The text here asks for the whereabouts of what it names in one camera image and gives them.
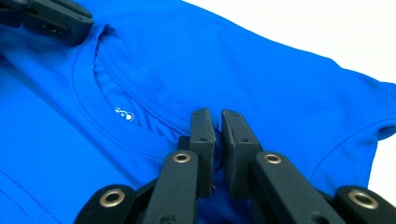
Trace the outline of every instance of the blue fabric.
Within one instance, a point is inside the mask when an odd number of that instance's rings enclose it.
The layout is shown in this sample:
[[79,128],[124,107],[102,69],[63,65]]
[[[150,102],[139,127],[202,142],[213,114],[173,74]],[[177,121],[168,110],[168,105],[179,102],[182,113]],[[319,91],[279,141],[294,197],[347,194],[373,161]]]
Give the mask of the blue fabric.
[[[140,188],[202,107],[217,135],[222,108],[244,114],[264,149],[330,194],[367,187],[377,141],[396,132],[394,84],[184,2],[81,4],[95,20],[81,46],[0,26],[2,223],[70,223],[97,189]],[[217,164],[200,221],[249,223]]]

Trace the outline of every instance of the neckline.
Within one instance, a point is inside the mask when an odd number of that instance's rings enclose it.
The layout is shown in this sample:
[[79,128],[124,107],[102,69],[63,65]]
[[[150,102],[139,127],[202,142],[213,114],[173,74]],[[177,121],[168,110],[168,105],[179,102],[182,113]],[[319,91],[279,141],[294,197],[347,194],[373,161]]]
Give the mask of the neckline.
[[180,135],[190,132],[191,112],[200,106],[176,97],[150,71],[140,67],[112,28],[98,29],[95,37],[80,47],[71,72],[71,85],[85,119],[115,145],[127,147],[145,159],[162,162],[176,149],[177,139],[125,125],[125,119],[108,106],[94,79],[94,60],[99,49],[104,55],[101,61],[107,70],[114,71],[112,76],[121,87],[151,115]]

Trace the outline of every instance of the stitching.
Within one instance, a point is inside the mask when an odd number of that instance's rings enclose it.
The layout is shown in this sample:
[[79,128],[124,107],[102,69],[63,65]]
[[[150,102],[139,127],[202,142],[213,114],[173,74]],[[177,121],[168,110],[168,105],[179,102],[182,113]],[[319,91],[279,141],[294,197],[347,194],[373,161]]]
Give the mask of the stitching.
[[[112,53],[111,53],[111,50],[107,47],[107,45],[103,45],[103,47],[106,48],[106,52],[108,52],[109,54],[112,54]],[[126,52],[126,53],[129,55],[129,57],[131,57],[131,59],[132,59],[139,67],[142,67],[142,66],[139,64],[138,60],[136,60],[135,57],[134,57],[133,55],[130,54],[130,52]],[[109,57],[109,59],[112,61],[112,63],[114,64],[114,66],[116,66],[116,67],[119,69],[119,71],[122,72],[122,70],[121,70],[121,69],[117,66],[117,64],[114,62],[113,57]],[[136,86],[134,83],[132,83],[132,84],[134,85],[134,87],[135,87],[137,90],[139,90],[143,95],[145,95],[148,99],[150,99],[150,101],[151,101],[152,103],[154,103],[156,106],[158,106],[160,109],[162,109],[163,111],[167,112],[168,114],[172,115],[173,117],[175,117],[175,118],[177,118],[177,119],[179,119],[179,120],[181,120],[181,121],[183,121],[183,122],[188,122],[187,120],[183,119],[182,117],[180,117],[179,115],[177,115],[177,114],[175,114],[174,112],[170,111],[169,109],[167,109],[167,108],[165,108],[165,107],[163,107],[163,106],[157,104],[157,102],[156,102],[155,100],[153,100],[152,97],[151,97],[149,94],[147,94],[145,91],[141,90],[141,89],[140,89],[138,86]],[[150,109],[150,111],[151,111],[151,113],[154,113],[154,114],[156,114],[157,117],[159,117],[159,115],[158,115],[157,113],[153,112],[152,109]],[[169,119],[163,118],[163,120],[165,120],[167,123],[171,124],[173,127],[177,127],[177,126],[176,126],[172,121],[170,121]]]
[[24,189],[21,185],[19,185],[15,180],[13,180],[9,175],[4,173],[2,170],[0,170],[0,174],[2,174],[5,178],[7,178],[12,184],[14,184],[18,189],[23,191],[27,196],[29,196],[30,199],[32,199],[41,209],[43,209],[44,212],[47,213],[54,221],[57,223],[61,223],[56,217],[54,217],[49,210],[47,210],[43,204],[41,204],[36,198],[34,198],[26,189]]
[[385,121],[391,121],[391,120],[396,120],[396,119],[382,119],[382,120],[377,121],[377,122],[375,122],[375,123],[373,123],[373,124],[371,124],[371,125],[369,125],[369,126],[367,126],[365,128],[362,128],[361,130],[359,130],[359,131],[353,133],[352,135],[350,135],[349,137],[346,137],[337,146],[335,146],[332,150],[330,150],[325,156],[323,156],[323,158],[318,162],[318,165],[315,167],[315,169],[312,172],[311,176],[309,176],[309,181],[312,181],[312,178],[314,177],[314,175],[317,172],[317,170],[320,168],[321,164],[323,162],[325,162],[326,159],[328,157],[330,157],[341,145],[343,145],[344,143],[346,143],[347,141],[349,141],[350,139],[352,139],[354,136],[358,135],[359,133],[361,133],[361,132],[363,132],[363,131],[365,131],[365,130],[373,127],[373,126],[375,126],[376,124],[379,124],[379,123],[382,123],[382,122],[385,122]]
[[26,211],[17,203],[17,202],[15,202],[9,195],[7,195],[4,191],[2,191],[1,189],[0,189],[0,193],[2,193],[7,199],[9,199],[13,204],[15,204],[15,206],[17,206],[22,212],[23,212],[23,214],[32,222],[32,223],[35,223],[35,221],[31,218],[31,217],[29,217],[29,215],[26,213]]
[[137,157],[139,157],[139,158],[141,158],[141,159],[143,159],[143,160],[145,160],[145,161],[150,161],[150,162],[162,164],[163,161],[153,159],[153,158],[151,158],[149,155],[144,155],[144,154],[141,154],[141,153],[137,152],[137,151],[134,150],[134,149],[130,149],[130,148],[128,148],[128,147],[125,147],[124,145],[120,144],[118,141],[114,140],[112,137],[108,136],[108,135],[106,134],[106,132],[104,132],[101,128],[97,127],[96,123],[95,123],[93,120],[91,120],[90,116],[86,113],[86,111],[84,110],[84,108],[83,108],[83,106],[82,106],[81,101],[80,101],[79,98],[78,98],[78,95],[76,94],[76,89],[75,89],[75,87],[74,87],[74,85],[73,85],[73,76],[74,76],[73,69],[74,69],[75,64],[76,64],[76,62],[77,62],[77,57],[78,57],[78,55],[79,55],[79,52],[80,52],[81,50],[82,50],[82,47],[79,48],[79,50],[78,50],[78,52],[77,52],[77,54],[76,54],[77,56],[76,56],[76,58],[74,59],[72,66],[70,67],[70,70],[69,70],[70,72],[69,72],[69,73],[71,74],[71,76],[70,76],[70,80],[69,80],[69,81],[70,81],[71,90],[72,90],[72,92],[74,93],[73,96],[75,97],[76,101],[78,102],[78,103],[77,103],[77,105],[78,105],[78,110],[80,111],[80,113],[82,114],[82,116],[84,117],[84,119],[87,120],[87,121],[91,124],[91,126],[92,126],[97,132],[99,132],[99,134],[101,134],[107,141],[109,141],[111,144],[115,145],[116,147],[119,147],[119,148],[121,148],[121,149],[127,151],[127,152],[130,153],[130,154],[136,155]]

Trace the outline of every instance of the small logo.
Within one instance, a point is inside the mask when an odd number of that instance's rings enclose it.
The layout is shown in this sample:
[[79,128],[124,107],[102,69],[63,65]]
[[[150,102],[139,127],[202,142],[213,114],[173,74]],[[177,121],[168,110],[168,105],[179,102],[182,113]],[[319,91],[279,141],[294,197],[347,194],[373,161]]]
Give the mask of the small logo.
[[121,115],[123,118],[132,121],[134,120],[134,114],[130,113],[125,110],[121,110],[119,107],[114,108],[114,111],[116,111],[117,114]]

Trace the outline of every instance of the black plastic part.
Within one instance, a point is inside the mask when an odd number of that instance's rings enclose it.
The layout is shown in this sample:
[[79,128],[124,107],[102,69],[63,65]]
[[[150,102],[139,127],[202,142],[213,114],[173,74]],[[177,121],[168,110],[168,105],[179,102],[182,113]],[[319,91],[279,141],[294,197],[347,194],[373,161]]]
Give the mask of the black plastic part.
[[371,190],[358,186],[341,187],[334,208],[347,223],[396,223],[396,208]]
[[23,21],[26,0],[0,0],[0,23],[10,27],[19,27]]
[[92,14],[69,0],[0,0],[0,23],[24,27],[38,34],[62,40],[68,45],[84,41]]
[[197,223],[198,156],[188,150],[170,153],[157,180],[144,224]]
[[139,223],[154,186],[155,181],[152,181],[138,191],[125,185],[110,185],[99,189],[81,209],[75,223]]
[[224,109],[221,117],[225,178],[233,197],[248,198],[248,164],[262,147],[241,114]]
[[266,203],[257,197],[252,199],[262,206],[269,205],[277,223],[345,223],[283,155],[258,153],[252,171]]
[[91,18],[50,0],[32,0],[29,9],[24,21],[26,28],[69,45],[80,44],[93,25]]
[[191,115],[190,150],[199,159],[198,197],[209,197],[213,189],[215,132],[208,108]]

